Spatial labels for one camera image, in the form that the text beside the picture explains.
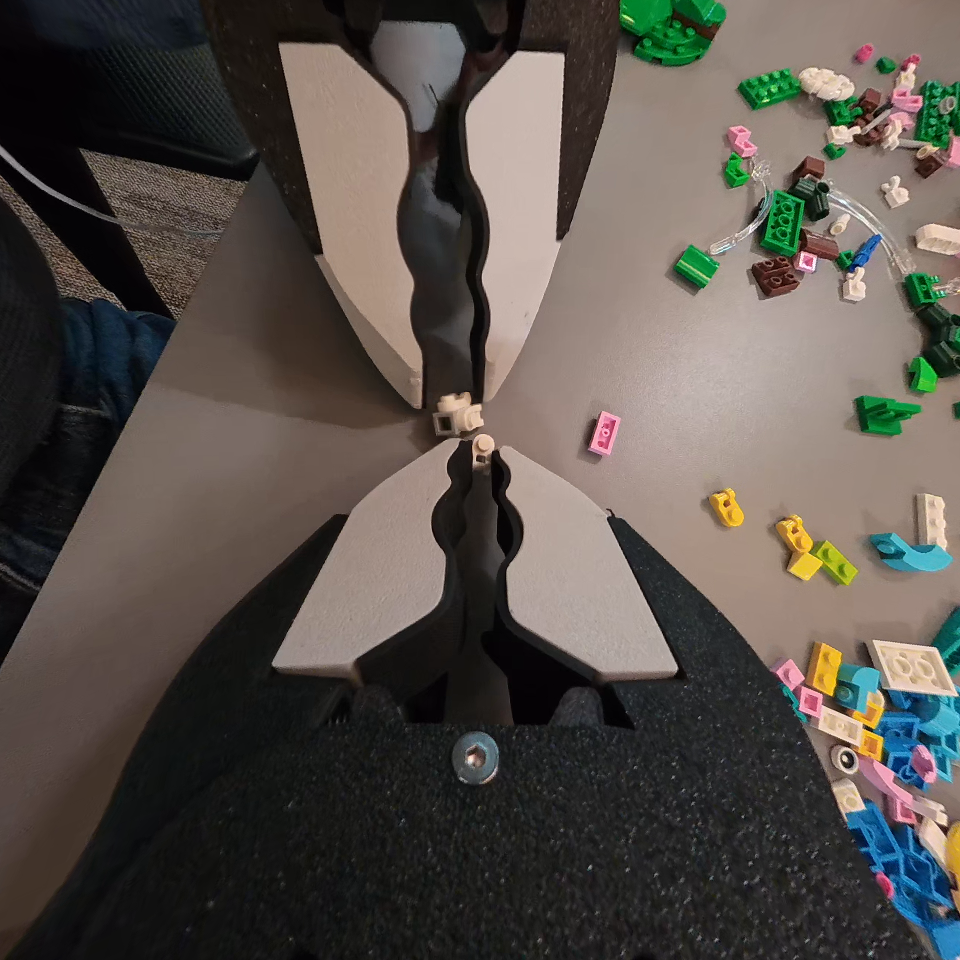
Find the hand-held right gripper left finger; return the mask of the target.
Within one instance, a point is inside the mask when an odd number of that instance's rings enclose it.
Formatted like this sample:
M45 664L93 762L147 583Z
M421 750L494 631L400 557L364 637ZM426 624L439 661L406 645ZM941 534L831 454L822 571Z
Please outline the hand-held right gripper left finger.
M272 668L383 688L412 721L442 721L465 641L458 547L473 480L471 444L450 438L367 494L336 535Z

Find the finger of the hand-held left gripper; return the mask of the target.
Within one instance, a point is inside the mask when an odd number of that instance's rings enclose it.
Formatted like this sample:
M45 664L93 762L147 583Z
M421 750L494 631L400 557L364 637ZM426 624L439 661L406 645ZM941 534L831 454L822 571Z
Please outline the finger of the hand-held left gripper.
M406 104L338 44L281 42L279 54L321 247L316 262L369 359L419 410L424 356L399 234L412 172Z
M517 51L471 91L460 139L474 228L474 389L491 401L532 329L558 257L563 52Z

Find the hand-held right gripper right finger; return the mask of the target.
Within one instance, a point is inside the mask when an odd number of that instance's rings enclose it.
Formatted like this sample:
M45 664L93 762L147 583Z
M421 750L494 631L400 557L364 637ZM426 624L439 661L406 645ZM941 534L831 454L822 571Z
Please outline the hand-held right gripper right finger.
M586 690L597 723L631 725L614 686L672 681L680 666L609 512L511 446L493 455L503 559L486 654L503 673L515 725L547 725Z

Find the white lego piece with hole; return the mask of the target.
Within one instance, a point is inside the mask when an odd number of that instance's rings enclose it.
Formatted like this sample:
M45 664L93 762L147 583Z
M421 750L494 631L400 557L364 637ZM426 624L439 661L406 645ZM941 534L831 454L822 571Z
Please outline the white lego piece with hole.
M474 403L468 391L444 394L432 420L438 438L459 438L484 426L482 404Z

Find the pile of pastel lego pieces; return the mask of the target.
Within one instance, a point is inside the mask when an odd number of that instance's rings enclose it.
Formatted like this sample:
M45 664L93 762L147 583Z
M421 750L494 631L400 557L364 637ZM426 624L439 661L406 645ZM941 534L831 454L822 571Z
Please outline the pile of pastel lego pieces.
M958 958L958 818L931 798L958 772L958 608L927 644L871 640L870 665L817 641L772 672L831 738L836 805L883 896L939 958Z

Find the green lego base assembly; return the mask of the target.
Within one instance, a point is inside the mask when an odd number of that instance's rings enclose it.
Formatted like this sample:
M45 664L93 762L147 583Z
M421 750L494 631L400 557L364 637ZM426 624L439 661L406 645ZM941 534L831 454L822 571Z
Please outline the green lego base assembly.
M619 24L638 59L687 66L707 54L727 13L721 1L620 1Z

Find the pile of green brown lego pieces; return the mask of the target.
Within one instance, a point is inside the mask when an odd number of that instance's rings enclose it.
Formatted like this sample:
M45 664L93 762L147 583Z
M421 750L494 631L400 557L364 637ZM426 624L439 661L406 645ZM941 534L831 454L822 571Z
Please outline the pile of green brown lego pieces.
M688 246L674 271L696 289L704 289L719 269L719 257L755 235L766 257L754 262L750 271L762 296L770 299L795 291L823 261L842 275L842 301L859 304L866 296L866 268L882 250L926 332L925 348L906 367L909 389L926 395L934 393L941 380L958 378L958 310L946 304L950 298L958 299L958 277L942 281L917 270L912 249L868 206L839 189L826 165L856 145L910 151L914 170L923 179L958 169L958 83L929 80L915 90L920 60L918 54L901 64L881 57L877 71L896 73L888 92L870 87L858 94L851 78L816 66L798 74L784 68L741 80L738 92L755 111L802 94L821 102L829 124L822 152L806 156L790 174L787 187L775 189L750 129L729 127L726 185L755 184L762 188L762 197L750 222L708 248Z

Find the person's leg in jeans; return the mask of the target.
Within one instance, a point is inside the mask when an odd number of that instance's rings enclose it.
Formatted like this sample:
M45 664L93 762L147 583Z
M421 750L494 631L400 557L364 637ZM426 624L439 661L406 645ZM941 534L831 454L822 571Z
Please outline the person's leg in jeans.
M63 301L48 431L2 495L1 659L37 601L176 327L103 299Z

